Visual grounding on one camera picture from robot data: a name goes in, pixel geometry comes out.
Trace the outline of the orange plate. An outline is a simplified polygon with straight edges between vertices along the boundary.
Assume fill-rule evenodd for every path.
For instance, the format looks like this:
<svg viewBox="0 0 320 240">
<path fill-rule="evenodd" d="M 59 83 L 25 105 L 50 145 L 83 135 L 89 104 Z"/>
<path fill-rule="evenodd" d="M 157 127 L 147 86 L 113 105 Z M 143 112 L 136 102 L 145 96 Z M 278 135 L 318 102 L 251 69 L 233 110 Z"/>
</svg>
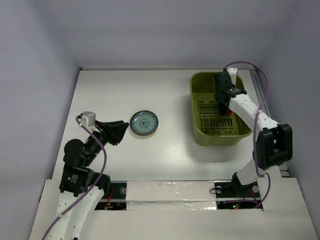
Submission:
<svg viewBox="0 0 320 240">
<path fill-rule="evenodd" d="M 230 116 L 231 114 L 232 114 L 232 111 L 231 111 L 230 109 L 227 109 L 226 115 L 227 115 L 227 116 Z"/>
</svg>

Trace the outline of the blue patterned plate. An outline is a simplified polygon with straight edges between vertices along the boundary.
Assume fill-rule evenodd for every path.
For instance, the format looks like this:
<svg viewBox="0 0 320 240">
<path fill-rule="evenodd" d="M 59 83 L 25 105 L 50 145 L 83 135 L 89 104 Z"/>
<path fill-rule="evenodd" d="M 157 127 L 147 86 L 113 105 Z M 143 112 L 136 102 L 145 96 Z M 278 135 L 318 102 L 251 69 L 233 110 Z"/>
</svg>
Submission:
<svg viewBox="0 0 320 240">
<path fill-rule="evenodd" d="M 131 131 L 140 137 L 153 135 L 159 126 L 159 119 L 150 110 L 140 110 L 134 113 L 130 119 L 129 127 Z"/>
</svg>

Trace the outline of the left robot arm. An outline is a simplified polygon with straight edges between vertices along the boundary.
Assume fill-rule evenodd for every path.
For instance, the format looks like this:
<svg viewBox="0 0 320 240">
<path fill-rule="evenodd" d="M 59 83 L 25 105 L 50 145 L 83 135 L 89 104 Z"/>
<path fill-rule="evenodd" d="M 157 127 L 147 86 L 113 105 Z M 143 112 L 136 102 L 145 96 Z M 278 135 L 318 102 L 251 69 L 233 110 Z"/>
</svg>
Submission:
<svg viewBox="0 0 320 240">
<path fill-rule="evenodd" d="M 95 121 L 85 125 L 80 119 L 77 116 L 75 120 L 89 137 L 85 141 L 71 139 L 64 146 L 58 205 L 44 240 L 80 240 L 98 202 L 113 194 L 111 178 L 104 174 L 105 145 L 118 145 L 129 123 Z"/>
</svg>

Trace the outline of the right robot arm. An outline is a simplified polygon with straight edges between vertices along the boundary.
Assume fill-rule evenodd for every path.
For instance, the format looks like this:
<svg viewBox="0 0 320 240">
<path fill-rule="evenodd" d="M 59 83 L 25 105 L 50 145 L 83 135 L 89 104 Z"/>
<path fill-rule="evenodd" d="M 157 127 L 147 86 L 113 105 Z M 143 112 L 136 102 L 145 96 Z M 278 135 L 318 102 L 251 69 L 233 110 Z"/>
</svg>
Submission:
<svg viewBox="0 0 320 240">
<path fill-rule="evenodd" d="M 231 70 L 215 73 L 213 84 L 219 113 L 223 116 L 235 113 L 251 129 L 253 134 L 252 160 L 235 172 L 226 185 L 216 185 L 216 195 L 242 196 L 259 178 L 271 181 L 268 170 L 282 165 L 293 157 L 293 130 L 289 124 L 280 124 L 257 106 L 248 93 L 234 84 L 237 75 Z"/>
</svg>

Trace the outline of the silver tape strip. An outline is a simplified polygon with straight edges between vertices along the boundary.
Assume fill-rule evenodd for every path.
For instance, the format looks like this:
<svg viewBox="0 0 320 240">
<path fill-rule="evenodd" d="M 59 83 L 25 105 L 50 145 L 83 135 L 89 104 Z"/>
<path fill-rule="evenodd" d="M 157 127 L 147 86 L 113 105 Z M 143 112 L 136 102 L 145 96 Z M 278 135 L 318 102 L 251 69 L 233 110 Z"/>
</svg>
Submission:
<svg viewBox="0 0 320 240">
<path fill-rule="evenodd" d="M 212 181 L 128 181 L 128 211 L 215 211 Z"/>
</svg>

